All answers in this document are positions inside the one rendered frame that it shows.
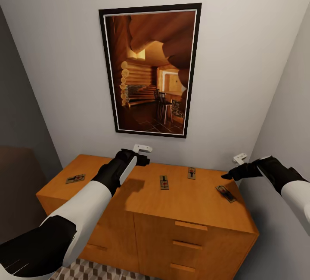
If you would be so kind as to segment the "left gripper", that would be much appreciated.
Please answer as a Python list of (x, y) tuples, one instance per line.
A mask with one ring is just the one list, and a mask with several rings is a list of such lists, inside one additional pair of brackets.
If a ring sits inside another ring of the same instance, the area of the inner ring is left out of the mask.
[(146, 166), (147, 164), (150, 163), (150, 159), (147, 159), (147, 156), (144, 156), (144, 155), (139, 155), (137, 153), (135, 153), (136, 156), (137, 156), (137, 163), (135, 166)]

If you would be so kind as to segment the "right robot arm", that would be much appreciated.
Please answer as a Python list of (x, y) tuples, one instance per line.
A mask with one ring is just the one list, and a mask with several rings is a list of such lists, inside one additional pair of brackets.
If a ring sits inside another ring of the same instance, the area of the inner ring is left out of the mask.
[(244, 163), (247, 155), (233, 158), (236, 167), (221, 178), (239, 181), (242, 178), (264, 177), (283, 197), (310, 237), (310, 182), (294, 168), (287, 169), (275, 157), (267, 156), (252, 163)]

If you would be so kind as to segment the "mousetrap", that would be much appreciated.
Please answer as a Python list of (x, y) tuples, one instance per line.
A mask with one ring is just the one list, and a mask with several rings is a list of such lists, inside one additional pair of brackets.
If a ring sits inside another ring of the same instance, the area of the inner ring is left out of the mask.
[(230, 202), (233, 203), (236, 201), (236, 198), (223, 186), (219, 185), (216, 189)]
[(85, 175), (76, 175), (73, 177), (68, 177), (66, 180), (66, 184), (73, 183), (73, 182), (80, 182), (85, 180)]
[(188, 167), (188, 178), (195, 180), (195, 168)]
[(169, 190), (167, 175), (160, 175), (161, 190)]

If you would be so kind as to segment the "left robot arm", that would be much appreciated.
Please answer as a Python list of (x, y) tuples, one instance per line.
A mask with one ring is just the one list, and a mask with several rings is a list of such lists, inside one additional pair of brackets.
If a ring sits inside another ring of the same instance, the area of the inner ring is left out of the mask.
[(150, 163), (152, 148), (122, 148), (98, 174), (42, 224), (0, 245), (0, 280), (48, 280), (85, 248), (107, 205), (135, 166)]

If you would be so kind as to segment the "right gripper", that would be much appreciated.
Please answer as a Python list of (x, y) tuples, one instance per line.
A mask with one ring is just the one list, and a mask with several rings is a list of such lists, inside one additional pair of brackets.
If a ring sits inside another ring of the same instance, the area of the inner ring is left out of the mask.
[(228, 174), (222, 175), (221, 178), (231, 180), (234, 178), (235, 181), (239, 181), (242, 178), (252, 178), (247, 169), (248, 164), (244, 163), (241, 166), (235, 167), (230, 170)]

